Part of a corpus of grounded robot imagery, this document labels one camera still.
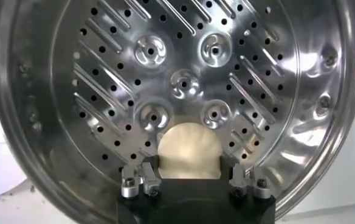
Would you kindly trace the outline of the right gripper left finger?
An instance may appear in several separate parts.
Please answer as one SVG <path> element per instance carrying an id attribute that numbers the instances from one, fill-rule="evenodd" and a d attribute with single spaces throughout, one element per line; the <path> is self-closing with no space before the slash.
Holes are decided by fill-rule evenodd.
<path id="1" fill-rule="evenodd" d="M 157 171 L 159 157 L 144 158 L 137 166 L 125 165 L 121 170 L 121 196 L 123 198 L 135 198 L 143 194 L 148 197 L 157 197 L 160 194 L 161 178 Z"/>

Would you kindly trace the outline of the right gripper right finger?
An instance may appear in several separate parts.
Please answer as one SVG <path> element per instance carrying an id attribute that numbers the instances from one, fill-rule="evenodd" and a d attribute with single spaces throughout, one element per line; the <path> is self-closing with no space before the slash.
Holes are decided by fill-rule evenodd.
<path id="1" fill-rule="evenodd" d="M 220 200 L 242 200 L 250 196 L 258 200 L 271 198 L 269 180 L 261 168 L 253 166 L 247 170 L 236 158 L 228 156 L 222 156 L 220 163 Z"/>

